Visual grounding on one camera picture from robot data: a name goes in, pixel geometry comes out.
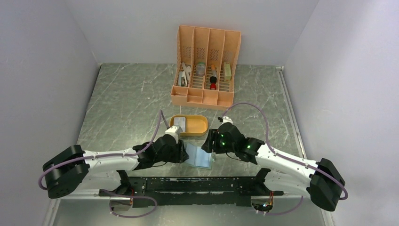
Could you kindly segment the mint green card holder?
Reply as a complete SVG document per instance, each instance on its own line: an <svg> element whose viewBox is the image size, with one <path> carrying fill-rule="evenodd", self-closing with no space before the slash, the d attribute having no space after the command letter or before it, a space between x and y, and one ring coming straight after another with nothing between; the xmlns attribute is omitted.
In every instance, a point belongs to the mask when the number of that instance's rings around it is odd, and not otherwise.
<svg viewBox="0 0 399 226"><path fill-rule="evenodd" d="M195 146L191 143L184 144L185 151L188 154L188 159L183 162L188 166L201 169L212 169L214 158L211 153L202 150L201 147Z"/></svg>

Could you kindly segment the silver credit card stack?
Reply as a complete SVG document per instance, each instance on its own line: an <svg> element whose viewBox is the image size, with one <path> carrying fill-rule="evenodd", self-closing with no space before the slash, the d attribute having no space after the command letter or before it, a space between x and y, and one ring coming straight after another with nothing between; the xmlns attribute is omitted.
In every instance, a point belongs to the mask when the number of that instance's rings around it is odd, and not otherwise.
<svg viewBox="0 0 399 226"><path fill-rule="evenodd" d="M186 117L184 116L175 117L173 125L179 126L182 129L182 132L186 132Z"/></svg>

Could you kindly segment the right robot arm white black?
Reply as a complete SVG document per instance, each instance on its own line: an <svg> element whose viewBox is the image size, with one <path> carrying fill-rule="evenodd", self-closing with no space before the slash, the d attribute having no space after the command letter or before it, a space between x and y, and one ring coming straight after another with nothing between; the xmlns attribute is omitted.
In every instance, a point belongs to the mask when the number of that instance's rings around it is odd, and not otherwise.
<svg viewBox="0 0 399 226"><path fill-rule="evenodd" d="M269 147L264 141L244 136L227 122L210 129L201 147L207 153L233 153L240 160L269 169L265 177L254 182L254 190L265 195L270 190L309 198L319 208L333 212L343 200L345 181L328 159L299 158Z"/></svg>

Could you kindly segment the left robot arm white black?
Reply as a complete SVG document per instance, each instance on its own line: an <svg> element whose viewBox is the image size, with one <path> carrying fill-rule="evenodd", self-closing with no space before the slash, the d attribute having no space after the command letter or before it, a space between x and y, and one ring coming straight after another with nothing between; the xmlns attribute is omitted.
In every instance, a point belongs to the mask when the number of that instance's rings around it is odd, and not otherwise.
<svg viewBox="0 0 399 226"><path fill-rule="evenodd" d="M183 163L189 159L184 142L171 135L121 151L92 152L73 145L43 165L45 189L51 199L81 190L131 192L129 171L154 167L158 162Z"/></svg>

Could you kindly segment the yellow oval tray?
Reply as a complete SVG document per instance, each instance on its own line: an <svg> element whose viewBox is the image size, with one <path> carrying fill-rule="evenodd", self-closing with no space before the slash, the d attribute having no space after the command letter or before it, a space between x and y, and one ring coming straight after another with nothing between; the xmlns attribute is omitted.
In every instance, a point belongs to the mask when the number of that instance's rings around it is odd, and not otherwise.
<svg viewBox="0 0 399 226"><path fill-rule="evenodd" d="M177 114L171 117L169 125L176 125L178 118L185 118L185 126L182 127L183 132L180 133L180 136L200 137L205 135L208 131L208 121L203 115Z"/></svg>

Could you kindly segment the red black marker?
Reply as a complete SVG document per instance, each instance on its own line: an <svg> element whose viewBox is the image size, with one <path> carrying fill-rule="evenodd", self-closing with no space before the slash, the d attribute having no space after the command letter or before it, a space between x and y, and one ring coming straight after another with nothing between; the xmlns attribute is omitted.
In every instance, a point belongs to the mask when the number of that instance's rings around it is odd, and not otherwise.
<svg viewBox="0 0 399 226"><path fill-rule="evenodd" d="M214 65L211 65L211 72L212 72L212 76L209 78L210 81L210 90L217 90L217 71Z"/></svg>

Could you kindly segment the pale green eraser box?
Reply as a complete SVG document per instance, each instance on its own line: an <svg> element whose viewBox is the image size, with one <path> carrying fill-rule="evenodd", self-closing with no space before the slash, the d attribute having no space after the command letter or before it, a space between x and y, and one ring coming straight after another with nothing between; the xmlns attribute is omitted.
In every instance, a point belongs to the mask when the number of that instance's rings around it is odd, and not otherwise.
<svg viewBox="0 0 399 226"><path fill-rule="evenodd" d="M230 82L232 77L231 65L229 62L223 63L223 81Z"/></svg>

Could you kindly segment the orange desk file organizer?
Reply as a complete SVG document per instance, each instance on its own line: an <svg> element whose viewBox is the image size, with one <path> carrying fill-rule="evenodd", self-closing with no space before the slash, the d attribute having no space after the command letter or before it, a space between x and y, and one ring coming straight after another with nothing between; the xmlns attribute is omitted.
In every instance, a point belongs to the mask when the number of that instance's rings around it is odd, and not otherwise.
<svg viewBox="0 0 399 226"><path fill-rule="evenodd" d="M173 105L225 110L233 104L234 77L241 46L241 32L180 25L177 31L177 65L171 89ZM181 62L191 65L189 87L176 85ZM205 75L195 75L195 66L206 64ZM231 81L223 81L223 63L231 65ZM217 71L217 90L210 90L211 65Z"/></svg>

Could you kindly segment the grey stapler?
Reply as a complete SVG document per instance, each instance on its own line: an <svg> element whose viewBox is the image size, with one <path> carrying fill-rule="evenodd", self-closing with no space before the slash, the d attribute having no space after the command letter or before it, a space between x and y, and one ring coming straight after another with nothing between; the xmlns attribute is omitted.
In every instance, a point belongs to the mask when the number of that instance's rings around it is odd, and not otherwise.
<svg viewBox="0 0 399 226"><path fill-rule="evenodd" d="M191 79L191 65L186 64L185 62L181 62L180 69L177 74L176 85L180 87L189 87L190 79Z"/></svg>

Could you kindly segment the clear tape roll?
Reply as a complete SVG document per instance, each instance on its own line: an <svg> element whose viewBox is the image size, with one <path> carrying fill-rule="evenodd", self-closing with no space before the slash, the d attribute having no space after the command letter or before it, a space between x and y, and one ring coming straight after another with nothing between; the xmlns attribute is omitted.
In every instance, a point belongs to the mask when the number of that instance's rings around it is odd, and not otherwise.
<svg viewBox="0 0 399 226"><path fill-rule="evenodd" d="M206 64L204 62L199 62L195 66L195 75L203 77L205 75Z"/></svg>

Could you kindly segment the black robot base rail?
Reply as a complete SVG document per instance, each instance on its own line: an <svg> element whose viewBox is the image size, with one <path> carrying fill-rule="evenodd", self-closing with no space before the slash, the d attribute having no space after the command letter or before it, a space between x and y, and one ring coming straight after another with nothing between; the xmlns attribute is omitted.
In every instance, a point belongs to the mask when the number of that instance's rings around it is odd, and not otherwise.
<svg viewBox="0 0 399 226"><path fill-rule="evenodd" d="M132 195L134 208L187 205L234 204L250 207L258 196L283 195L271 191L255 176L243 177L129 177L113 190L118 195Z"/></svg>

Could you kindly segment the aluminium table edge rail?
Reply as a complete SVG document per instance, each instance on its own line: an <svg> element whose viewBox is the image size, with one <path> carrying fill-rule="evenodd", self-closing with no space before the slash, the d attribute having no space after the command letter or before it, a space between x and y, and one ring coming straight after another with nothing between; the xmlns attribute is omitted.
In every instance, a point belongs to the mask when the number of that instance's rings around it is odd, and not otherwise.
<svg viewBox="0 0 399 226"><path fill-rule="evenodd" d="M315 170L309 166L316 167L316 161L307 159L281 67L276 68L276 75L282 88L297 150L294 155L286 151L275 150L279 165L275 167L278 172L271 180L271 188L310 199L311 195L307 188L310 187L310 175L313 175Z"/></svg>

